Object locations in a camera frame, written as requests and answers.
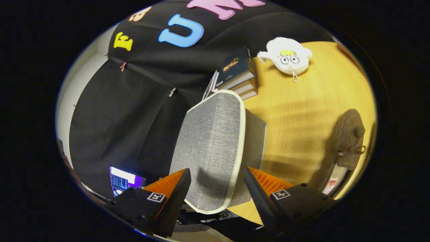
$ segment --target plush toy eyes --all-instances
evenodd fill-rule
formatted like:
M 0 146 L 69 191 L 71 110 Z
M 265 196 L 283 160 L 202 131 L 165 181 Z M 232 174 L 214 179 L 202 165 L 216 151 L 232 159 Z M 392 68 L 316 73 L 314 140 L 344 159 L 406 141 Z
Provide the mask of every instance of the plush toy eyes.
M 297 56 L 291 56 L 290 59 L 291 59 L 291 62 L 294 64 L 298 64 L 300 62 Z
M 289 60 L 288 60 L 288 58 L 287 58 L 286 56 L 282 56 L 282 57 L 281 57 L 281 63 L 282 63 L 282 64 L 285 64 L 285 65 L 286 65 L 286 64 L 288 64 L 288 62 L 289 62 Z

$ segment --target book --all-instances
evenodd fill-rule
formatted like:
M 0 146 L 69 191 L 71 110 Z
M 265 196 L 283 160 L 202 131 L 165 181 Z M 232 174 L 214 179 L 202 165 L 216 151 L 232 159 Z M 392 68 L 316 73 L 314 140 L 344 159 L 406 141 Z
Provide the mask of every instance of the book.
M 243 93 L 248 92 L 249 90 L 254 90 L 256 93 L 258 93 L 257 82 L 256 82 L 255 78 L 249 79 L 249 80 L 231 88 L 230 90 L 236 92 L 239 96 Z
M 227 57 L 218 70 L 215 88 L 230 89 L 249 79 L 255 78 L 255 64 L 246 46 Z
M 205 100 L 208 96 L 210 96 L 213 92 L 215 92 L 215 84 L 216 84 L 217 78 L 218 78 L 218 71 L 215 71 L 215 73 L 212 75 L 211 80 L 209 81 L 209 84 L 205 90 L 205 93 L 203 94 L 202 101 Z
M 240 98 L 242 100 L 245 100 L 247 98 L 250 98 L 250 97 L 253 97 L 253 96 L 256 96 L 256 95 L 257 95 L 257 93 L 254 90 L 250 90 L 250 91 L 248 91 L 248 92 L 240 95 Z

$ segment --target monitor screen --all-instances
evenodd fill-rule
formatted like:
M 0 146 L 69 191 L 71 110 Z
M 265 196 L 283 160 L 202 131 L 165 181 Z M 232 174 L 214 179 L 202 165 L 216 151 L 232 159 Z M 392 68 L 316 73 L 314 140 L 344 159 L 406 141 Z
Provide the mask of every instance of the monitor screen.
M 144 177 L 133 175 L 113 166 L 109 166 L 109 169 L 111 174 L 112 192 L 115 197 L 131 186 L 140 189 L 143 189 L 146 186 L 146 178 Z

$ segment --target white plush toy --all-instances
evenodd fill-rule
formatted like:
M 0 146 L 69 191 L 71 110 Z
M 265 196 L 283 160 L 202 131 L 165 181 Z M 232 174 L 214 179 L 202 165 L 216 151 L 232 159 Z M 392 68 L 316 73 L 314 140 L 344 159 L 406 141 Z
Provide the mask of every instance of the white plush toy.
M 312 57 L 310 49 L 304 48 L 293 39 L 283 37 L 270 40 L 266 48 L 267 52 L 260 51 L 257 57 L 263 63 L 269 59 L 280 71 L 293 75 L 294 82 L 298 82 L 297 75 L 306 71 L 309 66 L 309 59 Z

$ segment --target light wood surface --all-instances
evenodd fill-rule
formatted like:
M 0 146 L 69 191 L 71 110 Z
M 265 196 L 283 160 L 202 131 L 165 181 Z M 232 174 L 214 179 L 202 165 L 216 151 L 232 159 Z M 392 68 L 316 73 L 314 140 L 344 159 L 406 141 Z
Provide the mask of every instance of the light wood surface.
M 370 133 L 376 123 L 376 106 L 366 76 L 333 42 L 302 43 L 313 57 L 309 68 L 295 83 L 292 76 L 280 72 L 271 61 L 254 62 L 258 76 L 258 95 L 244 100 L 245 107 L 267 122 L 267 137 L 262 171 L 294 185 L 315 182 L 326 154 L 326 140 L 335 122 L 349 109 L 356 109 L 366 133 L 363 145 L 369 147 Z M 341 198 L 363 167 L 360 161 Z M 254 202 L 228 208 L 237 215 L 262 224 Z

